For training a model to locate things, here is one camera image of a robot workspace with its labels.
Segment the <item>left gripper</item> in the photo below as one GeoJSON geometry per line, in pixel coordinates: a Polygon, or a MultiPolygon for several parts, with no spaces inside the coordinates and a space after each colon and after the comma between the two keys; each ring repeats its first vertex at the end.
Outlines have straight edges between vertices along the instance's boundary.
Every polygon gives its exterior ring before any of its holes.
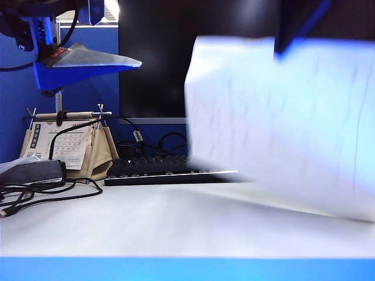
{"type": "Polygon", "coordinates": [[[130,57],[99,52],[81,43],[64,48],[56,37],[56,17],[87,7],[88,23],[98,24],[105,14],[104,0],[1,1],[1,33],[16,40],[18,48],[34,51],[38,89],[51,91],[95,76],[138,69],[142,62],[130,57]]]}

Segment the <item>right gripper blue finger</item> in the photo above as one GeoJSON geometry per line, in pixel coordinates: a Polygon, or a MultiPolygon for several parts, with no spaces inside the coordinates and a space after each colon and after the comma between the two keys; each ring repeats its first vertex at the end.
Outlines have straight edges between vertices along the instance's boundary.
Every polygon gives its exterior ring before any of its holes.
{"type": "Polygon", "coordinates": [[[332,6],[332,1],[279,1],[274,54],[282,56],[297,37],[305,37],[332,6]]]}

